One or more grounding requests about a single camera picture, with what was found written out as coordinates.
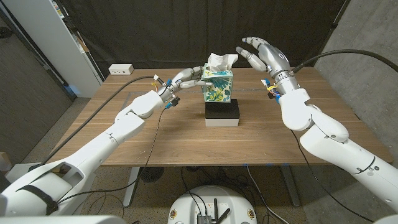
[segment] white wall outlet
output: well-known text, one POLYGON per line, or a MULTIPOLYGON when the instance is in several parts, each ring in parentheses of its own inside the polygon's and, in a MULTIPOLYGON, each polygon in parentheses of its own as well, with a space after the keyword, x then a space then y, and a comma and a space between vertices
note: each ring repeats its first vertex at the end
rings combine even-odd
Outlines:
POLYGON ((112 64, 108 70, 111 75, 130 75, 134 68, 132 64, 112 64))

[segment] black curtain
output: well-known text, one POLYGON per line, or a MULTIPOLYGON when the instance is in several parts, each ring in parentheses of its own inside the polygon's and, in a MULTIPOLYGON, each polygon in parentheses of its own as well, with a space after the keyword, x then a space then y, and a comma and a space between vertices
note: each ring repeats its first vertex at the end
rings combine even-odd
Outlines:
MULTIPOLYGON (((112 63, 134 68, 203 65, 211 53, 235 54, 255 36, 286 54, 291 66, 315 56, 345 0, 120 1, 62 0, 103 74, 112 63)), ((234 67, 249 67, 239 57, 234 67)))

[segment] white tissue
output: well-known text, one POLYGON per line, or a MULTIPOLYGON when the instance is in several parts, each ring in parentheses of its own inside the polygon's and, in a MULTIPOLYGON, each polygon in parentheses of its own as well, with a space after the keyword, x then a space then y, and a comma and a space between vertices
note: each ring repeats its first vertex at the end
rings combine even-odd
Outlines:
POLYGON ((237 59, 237 54, 226 54, 219 56, 217 54, 211 53, 207 62, 207 69, 212 72, 230 70, 232 68, 232 64, 235 63, 237 59))

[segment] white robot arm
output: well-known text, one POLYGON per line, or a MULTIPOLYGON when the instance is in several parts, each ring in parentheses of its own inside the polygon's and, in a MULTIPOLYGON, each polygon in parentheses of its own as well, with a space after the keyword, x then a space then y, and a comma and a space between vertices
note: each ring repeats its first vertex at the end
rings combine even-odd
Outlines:
POLYGON ((170 101, 166 108, 178 104, 174 93, 195 85, 212 85, 199 81, 202 67, 186 68, 174 79, 163 84, 158 92, 139 96, 118 113, 107 130, 62 160, 40 166, 12 183, 1 194, 7 200, 3 216, 71 215, 86 195, 79 195, 57 203, 63 198, 89 190, 87 181, 93 172, 124 141, 138 134, 144 127, 143 119, 170 101))
POLYGON ((268 72, 275 79, 277 92, 274 93, 279 98, 284 124, 293 131, 308 129, 300 138, 301 145, 314 156, 349 172, 398 212, 398 170, 350 140, 340 122, 315 105, 305 103, 310 97, 297 83, 289 61, 279 49, 257 37, 242 41, 258 49, 260 58, 241 47, 236 51, 246 57, 254 69, 268 72))

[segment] tissue box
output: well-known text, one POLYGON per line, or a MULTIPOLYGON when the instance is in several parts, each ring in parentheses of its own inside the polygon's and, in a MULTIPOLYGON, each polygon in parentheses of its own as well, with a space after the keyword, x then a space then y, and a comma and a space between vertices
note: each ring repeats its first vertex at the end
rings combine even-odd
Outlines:
POLYGON ((233 74, 231 70, 212 72, 207 70, 206 63, 201 80, 212 82, 213 85, 203 86, 201 88, 205 102, 230 103, 232 94, 232 79, 233 74))

